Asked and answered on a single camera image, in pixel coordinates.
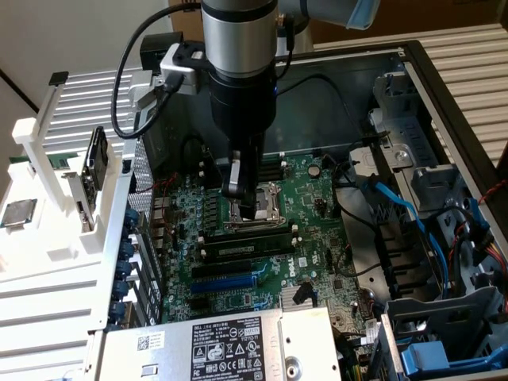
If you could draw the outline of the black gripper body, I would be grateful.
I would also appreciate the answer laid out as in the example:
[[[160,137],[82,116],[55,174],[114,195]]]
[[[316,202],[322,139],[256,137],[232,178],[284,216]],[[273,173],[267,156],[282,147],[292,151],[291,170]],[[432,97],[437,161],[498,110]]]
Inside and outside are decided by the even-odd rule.
[[[226,135],[229,149],[243,151],[262,144],[276,114],[273,67],[245,78],[209,74],[210,104],[215,125]]]

